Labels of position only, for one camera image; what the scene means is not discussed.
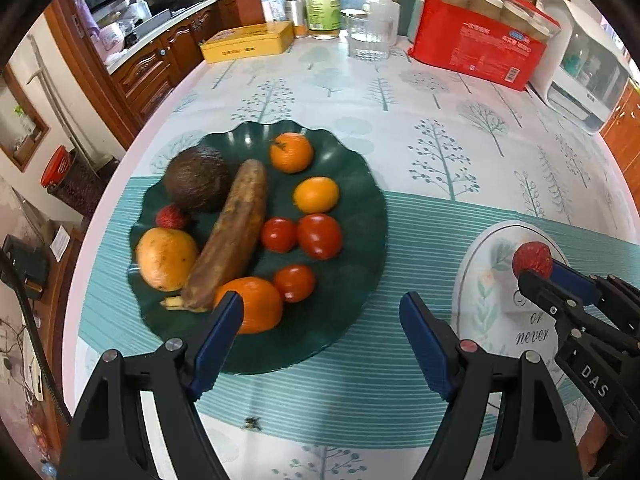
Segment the green label bottle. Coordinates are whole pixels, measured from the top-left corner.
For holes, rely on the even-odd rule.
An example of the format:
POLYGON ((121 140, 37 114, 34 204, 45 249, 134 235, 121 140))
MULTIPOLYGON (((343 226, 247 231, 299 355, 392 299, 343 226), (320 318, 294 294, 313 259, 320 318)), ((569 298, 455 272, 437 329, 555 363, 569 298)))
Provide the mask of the green label bottle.
POLYGON ((333 40, 341 29, 341 0, 306 0, 309 35, 317 40, 333 40))

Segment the dark brown avocado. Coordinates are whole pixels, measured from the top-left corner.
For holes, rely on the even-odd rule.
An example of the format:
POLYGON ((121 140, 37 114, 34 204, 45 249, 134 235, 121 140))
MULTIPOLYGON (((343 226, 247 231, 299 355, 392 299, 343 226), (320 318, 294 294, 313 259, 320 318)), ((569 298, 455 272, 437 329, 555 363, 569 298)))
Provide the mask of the dark brown avocado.
POLYGON ((186 148, 169 162, 163 185, 181 209, 215 212, 231 188, 231 171, 221 152, 206 145, 186 148))

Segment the white blue carton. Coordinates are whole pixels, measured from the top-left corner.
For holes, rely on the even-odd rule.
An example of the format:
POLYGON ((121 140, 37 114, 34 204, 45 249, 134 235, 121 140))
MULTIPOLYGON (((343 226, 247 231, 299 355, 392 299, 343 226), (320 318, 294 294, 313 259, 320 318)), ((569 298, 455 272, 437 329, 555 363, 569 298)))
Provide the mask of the white blue carton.
POLYGON ((285 22, 288 19, 285 0, 260 0, 260 3, 266 22, 285 22))

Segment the white plastic bottle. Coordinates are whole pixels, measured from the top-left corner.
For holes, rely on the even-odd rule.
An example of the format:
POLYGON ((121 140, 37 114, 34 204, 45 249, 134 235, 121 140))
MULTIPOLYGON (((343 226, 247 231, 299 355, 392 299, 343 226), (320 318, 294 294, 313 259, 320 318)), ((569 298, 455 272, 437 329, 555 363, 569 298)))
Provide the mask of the white plastic bottle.
POLYGON ((374 0, 370 3, 370 12, 376 18, 392 23, 390 45, 394 46, 398 36, 400 4, 395 0, 374 0))

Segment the round orange mandarin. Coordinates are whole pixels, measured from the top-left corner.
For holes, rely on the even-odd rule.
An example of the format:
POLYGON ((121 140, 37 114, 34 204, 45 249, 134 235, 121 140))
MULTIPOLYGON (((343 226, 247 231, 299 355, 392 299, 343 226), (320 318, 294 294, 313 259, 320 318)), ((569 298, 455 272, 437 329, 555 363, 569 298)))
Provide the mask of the round orange mandarin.
POLYGON ((257 276, 232 280, 216 290, 214 304, 218 304, 226 292, 236 292, 242 298, 244 314, 240 334, 263 333, 280 323, 283 300, 270 281, 257 276))

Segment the overripe brown banana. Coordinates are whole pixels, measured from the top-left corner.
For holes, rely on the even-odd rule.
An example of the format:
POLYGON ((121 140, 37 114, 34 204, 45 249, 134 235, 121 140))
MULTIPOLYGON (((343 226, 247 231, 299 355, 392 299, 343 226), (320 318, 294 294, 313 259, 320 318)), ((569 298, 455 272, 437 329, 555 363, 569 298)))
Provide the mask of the overripe brown banana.
POLYGON ((166 297, 160 304, 166 310, 212 310, 217 290, 239 278, 250 262, 267 203, 266 167, 259 160, 247 159, 236 173, 224 208, 180 295, 166 297))

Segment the white countertop appliance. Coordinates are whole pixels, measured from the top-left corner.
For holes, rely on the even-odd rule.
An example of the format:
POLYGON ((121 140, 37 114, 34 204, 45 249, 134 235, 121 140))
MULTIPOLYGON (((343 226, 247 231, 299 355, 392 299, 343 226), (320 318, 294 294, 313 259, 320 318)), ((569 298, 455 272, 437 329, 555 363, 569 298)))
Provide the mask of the white countertop appliance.
POLYGON ((538 96, 586 133, 611 118, 631 75, 628 62, 605 30, 570 0, 537 0, 560 30, 529 79, 538 96))

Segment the wooden kitchen cabinet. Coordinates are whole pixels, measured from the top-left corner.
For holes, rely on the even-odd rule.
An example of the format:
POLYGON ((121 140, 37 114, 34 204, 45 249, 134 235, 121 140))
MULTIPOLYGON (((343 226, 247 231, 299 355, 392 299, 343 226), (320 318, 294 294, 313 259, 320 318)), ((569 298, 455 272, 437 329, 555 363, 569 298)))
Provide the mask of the wooden kitchen cabinet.
POLYGON ((235 0, 205 0, 105 66, 73 0, 53 0, 44 17, 75 81, 123 148, 130 147, 160 104, 203 62, 201 45, 241 24, 235 0))

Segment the clear drinking glass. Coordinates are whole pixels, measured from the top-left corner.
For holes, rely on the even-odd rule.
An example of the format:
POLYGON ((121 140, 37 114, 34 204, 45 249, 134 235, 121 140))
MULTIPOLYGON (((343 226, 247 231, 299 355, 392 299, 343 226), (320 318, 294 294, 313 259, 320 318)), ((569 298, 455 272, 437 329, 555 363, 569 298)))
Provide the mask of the clear drinking glass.
POLYGON ((367 62, 384 61, 390 56, 393 21, 363 10, 342 11, 348 55, 367 62))

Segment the patterned tablecloth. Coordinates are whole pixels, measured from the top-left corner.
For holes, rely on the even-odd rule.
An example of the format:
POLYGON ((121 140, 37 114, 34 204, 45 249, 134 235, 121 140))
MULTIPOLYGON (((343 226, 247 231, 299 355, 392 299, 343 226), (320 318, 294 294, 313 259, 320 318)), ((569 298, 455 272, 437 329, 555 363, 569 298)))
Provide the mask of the patterned tablecloth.
POLYGON ((344 42, 202 64, 145 125, 94 216, 75 272, 63 344, 75 404, 100 353, 153 350, 127 281, 145 189, 178 151, 213 134, 247 148, 324 129, 364 160, 387 204, 378 288, 333 346, 280 372, 224 376, 198 406, 235 479, 408 479, 444 404, 428 390, 398 321, 420 292, 493 352, 549 354, 547 315, 505 292, 513 248, 544 233, 572 266, 639 278, 639 216, 604 141, 528 93, 438 70, 397 47, 382 62, 344 42))

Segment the red lychee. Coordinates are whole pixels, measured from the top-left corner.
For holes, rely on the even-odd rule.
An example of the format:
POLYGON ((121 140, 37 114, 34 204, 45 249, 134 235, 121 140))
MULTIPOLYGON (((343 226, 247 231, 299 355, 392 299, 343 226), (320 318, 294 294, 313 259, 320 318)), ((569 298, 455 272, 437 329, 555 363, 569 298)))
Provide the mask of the red lychee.
POLYGON ((190 220, 190 216, 176 204, 163 206, 155 215, 155 225, 164 229, 183 230, 190 220))
POLYGON ((554 260, 550 248, 543 242, 527 242, 514 252, 512 272, 516 278, 525 271, 532 271, 543 278, 550 278, 554 260))

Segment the wooden cabinet right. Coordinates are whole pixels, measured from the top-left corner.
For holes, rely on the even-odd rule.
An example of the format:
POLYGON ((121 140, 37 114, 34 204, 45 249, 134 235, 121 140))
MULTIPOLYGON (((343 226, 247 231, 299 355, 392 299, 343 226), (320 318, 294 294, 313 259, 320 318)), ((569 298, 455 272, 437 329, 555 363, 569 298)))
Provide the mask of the wooden cabinet right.
POLYGON ((640 93, 631 79, 627 82, 611 118, 601 131, 639 207, 640 191, 640 93))

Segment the small yellow kumquat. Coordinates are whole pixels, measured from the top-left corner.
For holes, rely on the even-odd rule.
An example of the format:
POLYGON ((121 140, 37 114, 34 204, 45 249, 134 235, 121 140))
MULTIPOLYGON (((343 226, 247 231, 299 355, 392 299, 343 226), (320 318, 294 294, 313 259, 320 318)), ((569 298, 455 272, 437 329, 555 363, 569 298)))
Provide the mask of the small yellow kumquat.
POLYGON ((304 214, 324 214, 340 200, 340 187, 327 177, 312 177, 296 186, 293 203, 304 214))

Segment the small silver can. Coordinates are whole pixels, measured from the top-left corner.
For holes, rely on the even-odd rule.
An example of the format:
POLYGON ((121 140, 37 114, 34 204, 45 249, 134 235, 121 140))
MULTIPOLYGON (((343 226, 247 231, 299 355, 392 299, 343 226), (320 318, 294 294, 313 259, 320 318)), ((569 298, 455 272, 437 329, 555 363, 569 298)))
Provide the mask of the small silver can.
POLYGON ((294 36, 296 38, 307 37, 306 0, 285 0, 285 13, 293 24, 294 36))

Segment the yellow tin box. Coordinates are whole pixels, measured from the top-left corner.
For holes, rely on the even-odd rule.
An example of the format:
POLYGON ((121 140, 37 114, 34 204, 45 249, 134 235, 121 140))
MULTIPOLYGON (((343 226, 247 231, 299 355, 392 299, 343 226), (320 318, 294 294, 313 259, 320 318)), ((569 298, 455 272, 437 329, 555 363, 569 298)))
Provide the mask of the yellow tin box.
POLYGON ((268 22, 221 30, 200 48, 207 63, 218 63, 281 54, 293 41, 290 21, 268 22))

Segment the oval orange mandarin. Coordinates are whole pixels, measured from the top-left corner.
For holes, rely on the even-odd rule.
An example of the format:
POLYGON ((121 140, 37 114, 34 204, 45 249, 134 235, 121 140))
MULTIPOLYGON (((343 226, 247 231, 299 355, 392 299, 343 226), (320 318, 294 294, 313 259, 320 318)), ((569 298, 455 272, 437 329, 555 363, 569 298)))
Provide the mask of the oval orange mandarin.
POLYGON ((286 132, 271 141, 269 157, 271 165, 277 170, 285 174, 298 174, 312 163, 314 148, 303 134, 286 132))

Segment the large red tomato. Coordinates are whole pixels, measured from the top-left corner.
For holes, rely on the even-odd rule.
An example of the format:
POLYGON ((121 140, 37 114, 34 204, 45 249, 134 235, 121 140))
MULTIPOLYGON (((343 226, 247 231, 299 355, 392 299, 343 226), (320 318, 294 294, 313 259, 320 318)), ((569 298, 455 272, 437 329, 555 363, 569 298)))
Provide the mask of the large red tomato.
POLYGON ((310 258, 329 260, 343 248, 340 224, 327 214, 307 214, 297 223, 299 247, 310 258))

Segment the red package box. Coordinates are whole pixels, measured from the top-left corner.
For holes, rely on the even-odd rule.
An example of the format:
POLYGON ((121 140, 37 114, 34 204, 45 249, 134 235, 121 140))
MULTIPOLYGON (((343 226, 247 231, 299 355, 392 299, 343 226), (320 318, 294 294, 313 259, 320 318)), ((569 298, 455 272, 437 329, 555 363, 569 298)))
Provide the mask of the red package box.
POLYGON ((561 25, 526 0, 423 0, 415 60, 521 91, 561 25))

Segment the medium red cherry tomato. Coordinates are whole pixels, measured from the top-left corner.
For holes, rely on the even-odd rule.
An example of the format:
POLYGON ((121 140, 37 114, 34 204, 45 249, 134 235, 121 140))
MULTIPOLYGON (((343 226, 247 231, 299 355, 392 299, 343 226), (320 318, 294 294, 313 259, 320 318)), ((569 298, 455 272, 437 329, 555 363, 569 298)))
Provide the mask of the medium red cherry tomato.
POLYGON ((272 282, 282 299, 289 304, 308 298, 317 284, 314 272, 304 264, 293 264, 280 269, 273 275, 272 282))

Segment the dark green leaf plate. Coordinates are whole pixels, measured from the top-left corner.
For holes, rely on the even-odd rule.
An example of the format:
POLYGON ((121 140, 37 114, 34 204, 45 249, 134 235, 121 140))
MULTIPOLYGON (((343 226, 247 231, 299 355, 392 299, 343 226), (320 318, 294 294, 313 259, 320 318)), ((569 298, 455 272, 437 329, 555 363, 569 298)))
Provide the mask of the dark green leaf plate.
POLYGON ((307 129, 292 120, 271 125, 242 122, 230 131, 209 133, 198 144, 218 151, 231 169, 247 159, 269 165, 271 141, 281 133, 298 132, 314 148, 314 160, 300 174, 268 168, 268 216, 298 220, 294 188, 310 177, 333 179, 341 191, 330 215, 343 232, 341 252, 316 260, 296 248, 286 255, 256 247, 248 275, 269 280, 290 264, 306 264, 314 272, 314 292, 298 304, 285 306, 281 322, 268 332, 237 336, 222 370, 232 375, 256 375, 282 370, 309 359, 346 333, 378 287, 386 258, 387 210, 382 190, 366 160, 346 148, 328 130, 307 129))

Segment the small red cherry tomato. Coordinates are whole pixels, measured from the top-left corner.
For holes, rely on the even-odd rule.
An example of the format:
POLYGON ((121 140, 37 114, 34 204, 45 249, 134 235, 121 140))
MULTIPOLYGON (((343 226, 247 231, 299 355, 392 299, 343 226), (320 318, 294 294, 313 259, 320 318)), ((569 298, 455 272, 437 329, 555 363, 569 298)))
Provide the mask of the small red cherry tomato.
POLYGON ((272 217, 262 226, 262 246, 276 254, 286 254, 297 245, 296 223, 288 218, 272 217))

